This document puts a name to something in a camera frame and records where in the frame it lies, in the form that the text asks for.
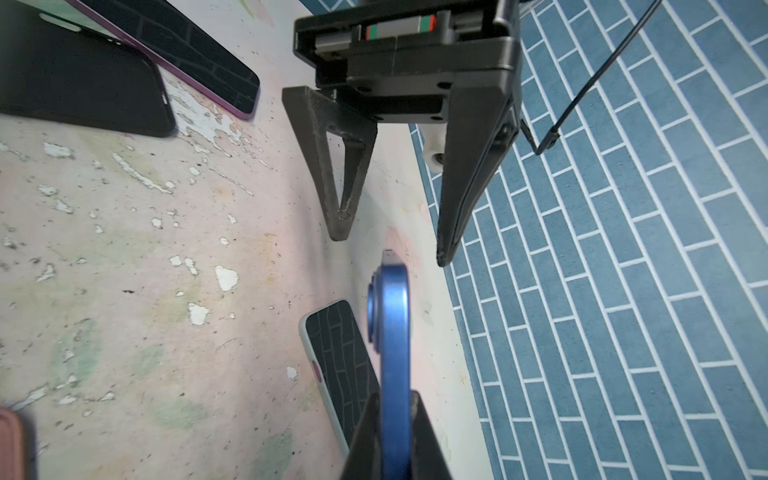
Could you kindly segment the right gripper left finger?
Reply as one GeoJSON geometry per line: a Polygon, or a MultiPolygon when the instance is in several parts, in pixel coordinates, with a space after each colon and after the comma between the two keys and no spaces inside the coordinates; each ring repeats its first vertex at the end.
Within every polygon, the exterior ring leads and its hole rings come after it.
{"type": "Polygon", "coordinates": [[[355,429],[340,480],[380,480],[380,394],[373,393],[365,404],[355,429]]]}

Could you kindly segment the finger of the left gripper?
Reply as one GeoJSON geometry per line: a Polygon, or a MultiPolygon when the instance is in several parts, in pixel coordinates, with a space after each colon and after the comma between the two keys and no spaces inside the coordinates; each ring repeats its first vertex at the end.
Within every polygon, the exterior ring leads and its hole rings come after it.
{"type": "Polygon", "coordinates": [[[521,88],[461,89],[450,97],[436,233],[440,267],[454,259],[482,194],[521,129],[521,88]]]}
{"type": "Polygon", "coordinates": [[[333,241],[350,235],[377,137],[377,123],[307,86],[285,88],[282,103],[317,191],[333,241]]]}

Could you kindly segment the black phone case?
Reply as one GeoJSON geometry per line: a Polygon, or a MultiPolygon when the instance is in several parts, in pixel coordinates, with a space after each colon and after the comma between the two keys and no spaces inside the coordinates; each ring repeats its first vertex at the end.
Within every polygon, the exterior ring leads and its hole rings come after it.
{"type": "Polygon", "coordinates": [[[1,111],[159,138],[176,129],[147,55],[19,1],[1,4],[1,111]]]}

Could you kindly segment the black phone purple edge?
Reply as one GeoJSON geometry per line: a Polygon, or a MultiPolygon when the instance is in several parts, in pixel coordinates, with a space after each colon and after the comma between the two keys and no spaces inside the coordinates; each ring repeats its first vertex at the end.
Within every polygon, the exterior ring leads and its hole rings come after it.
{"type": "Polygon", "coordinates": [[[299,333],[342,454],[347,455],[366,402],[379,391],[354,311],[348,301],[338,300],[304,316],[299,333]]]}

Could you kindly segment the pink phone case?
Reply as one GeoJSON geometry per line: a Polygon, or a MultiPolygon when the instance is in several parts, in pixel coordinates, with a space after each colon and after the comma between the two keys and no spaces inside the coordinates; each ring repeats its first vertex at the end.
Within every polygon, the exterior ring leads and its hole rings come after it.
{"type": "Polygon", "coordinates": [[[17,414],[6,407],[0,414],[0,454],[1,480],[24,480],[24,428],[17,414]]]}

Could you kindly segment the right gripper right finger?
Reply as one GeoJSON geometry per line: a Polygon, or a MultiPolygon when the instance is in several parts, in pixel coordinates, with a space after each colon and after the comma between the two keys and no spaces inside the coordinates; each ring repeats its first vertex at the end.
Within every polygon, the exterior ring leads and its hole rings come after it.
{"type": "Polygon", "coordinates": [[[410,471],[413,480],[452,479],[426,407],[417,391],[411,392],[410,471]]]}

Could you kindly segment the blue phone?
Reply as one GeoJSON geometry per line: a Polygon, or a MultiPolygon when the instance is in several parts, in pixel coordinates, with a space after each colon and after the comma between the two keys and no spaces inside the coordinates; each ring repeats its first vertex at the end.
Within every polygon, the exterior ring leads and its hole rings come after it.
{"type": "Polygon", "coordinates": [[[368,338],[380,356],[379,438],[384,479],[411,477],[408,269],[391,249],[368,288],[368,338]]]}

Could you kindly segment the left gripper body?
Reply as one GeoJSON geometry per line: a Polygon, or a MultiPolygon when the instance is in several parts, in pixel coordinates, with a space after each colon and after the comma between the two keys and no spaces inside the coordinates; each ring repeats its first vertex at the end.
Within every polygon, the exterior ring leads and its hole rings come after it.
{"type": "Polygon", "coordinates": [[[489,73],[522,103],[516,1],[366,1],[294,23],[320,94],[382,123],[445,123],[461,81],[489,73]]]}

